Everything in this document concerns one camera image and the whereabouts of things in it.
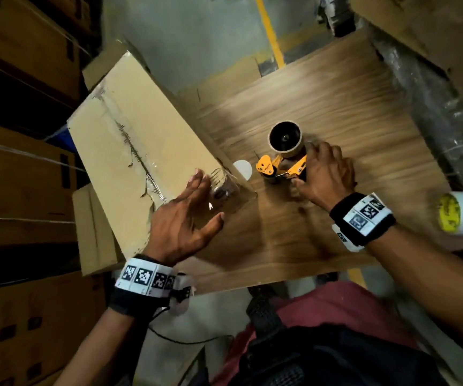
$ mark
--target table top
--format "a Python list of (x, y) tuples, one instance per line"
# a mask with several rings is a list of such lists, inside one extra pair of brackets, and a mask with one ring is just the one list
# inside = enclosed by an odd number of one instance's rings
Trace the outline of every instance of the table top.
[[(325, 140), (352, 157), (357, 191), (376, 192), (402, 224), (449, 249), (463, 238), (437, 224), (445, 176), (392, 86), (389, 70), (363, 31), (261, 78), (223, 103), (197, 114), (200, 126), (232, 161), (253, 166), (271, 154), (267, 133), (295, 121), (305, 139)], [(179, 269), (196, 279), (198, 293), (297, 279), (375, 263), (350, 253), (328, 214), (302, 200), (290, 183), (270, 184), (254, 171), (258, 198), (228, 217), (223, 231)]]

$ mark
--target person's left hand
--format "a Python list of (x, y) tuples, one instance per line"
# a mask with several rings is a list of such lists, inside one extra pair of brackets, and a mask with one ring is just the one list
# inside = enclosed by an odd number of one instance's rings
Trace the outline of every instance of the person's left hand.
[(209, 195), (210, 178), (198, 169), (180, 196), (153, 213), (151, 236), (142, 254), (174, 266), (207, 246), (223, 228), (224, 213), (200, 230), (194, 228), (192, 213), (198, 207), (208, 208)]

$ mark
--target plastic wrap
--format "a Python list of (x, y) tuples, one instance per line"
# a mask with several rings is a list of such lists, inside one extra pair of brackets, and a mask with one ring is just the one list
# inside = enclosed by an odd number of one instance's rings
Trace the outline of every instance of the plastic wrap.
[(369, 33), (435, 159), (453, 187), (463, 189), (463, 100), (440, 69), (372, 25)]

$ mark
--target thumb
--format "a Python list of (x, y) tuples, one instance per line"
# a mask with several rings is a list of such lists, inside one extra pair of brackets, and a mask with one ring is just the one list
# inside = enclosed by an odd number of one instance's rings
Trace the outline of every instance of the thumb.
[(207, 246), (210, 241), (224, 227), (224, 213), (219, 213), (200, 230), (195, 230), (190, 241), (191, 253), (200, 251)]
[(292, 179), (291, 181), (292, 184), (297, 187), (301, 195), (307, 199), (310, 199), (310, 196), (312, 195), (312, 187), (310, 187), (308, 183), (302, 181), (301, 179)]

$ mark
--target qr code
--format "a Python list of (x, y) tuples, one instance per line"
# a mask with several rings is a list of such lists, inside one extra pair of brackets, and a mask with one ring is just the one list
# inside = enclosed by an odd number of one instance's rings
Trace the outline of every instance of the qr code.
[(371, 204), (376, 207), (378, 210), (383, 210), (385, 206), (383, 206), (383, 203), (377, 200), (376, 198), (373, 198), (371, 200)]
[(365, 205), (365, 207), (363, 207), (360, 212), (369, 219), (373, 219), (379, 213), (379, 211), (372, 207), (370, 204)]
[(172, 290), (174, 287), (174, 279), (176, 279), (176, 276), (169, 275), (167, 277), (167, 281), (165, 282), (164, 290)]
[(150, 270), (139, 268), (134, 282), (138, 283), (139, 285), (148, 285), (152, 274), (153, 272)]
[(158, 289), (164, 288), (166, 280), (167, 280), (166, 274), (157, 272), (155, 275), (155, 279), (153, 280), (153, 284), (151, 285), (151, 288), (158, 288)]
[(133, 273), (135, 272), (136, 267), (134, 266), (126, 266), (125, 272), (122, 274), (121, 279), (123, 280), (132, 280)]
[(369, 221), (362, 217), (360, 214), (355, 214), (353, 219), (349, 221), (350, 225), (354, 227), (357, 231), (362, 230), (362, 228), (367, 225)]

